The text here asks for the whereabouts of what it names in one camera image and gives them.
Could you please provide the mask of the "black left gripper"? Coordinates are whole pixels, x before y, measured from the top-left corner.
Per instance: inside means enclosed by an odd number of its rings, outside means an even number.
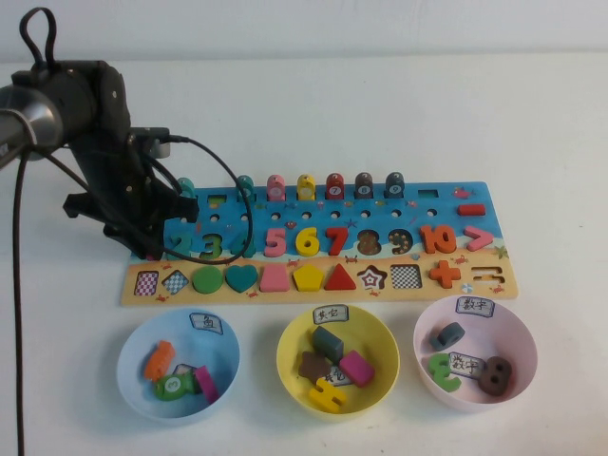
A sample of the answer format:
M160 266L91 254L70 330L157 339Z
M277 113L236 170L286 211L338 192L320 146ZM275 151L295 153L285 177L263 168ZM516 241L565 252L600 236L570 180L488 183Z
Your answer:
M68 147L79 165L88 190L66 198L66 214L105 223L104 235L126 247L136 257L159 260L164 253L164 223L168 219L198 218L195 199L181 195L179 186L167 185L153 172L155 149L167 132L129 132L122 143L105 133L84 134ZM109 211L94 200L99 197L127 221L143 231L143 242L123 228Z

